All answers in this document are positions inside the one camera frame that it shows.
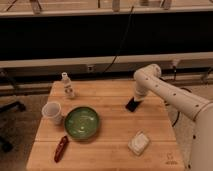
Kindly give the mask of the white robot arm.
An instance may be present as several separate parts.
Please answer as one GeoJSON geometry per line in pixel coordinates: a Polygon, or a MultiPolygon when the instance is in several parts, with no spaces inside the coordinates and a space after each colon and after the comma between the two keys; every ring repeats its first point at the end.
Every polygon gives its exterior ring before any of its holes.
{"type": "Polygon", "coordinates": [[[160,79],[161,68],[150,64],[134,72],[134,100],[152,91],[195,122],[190,171],[213,171],[213,101],[189,93],[160,79]]]}

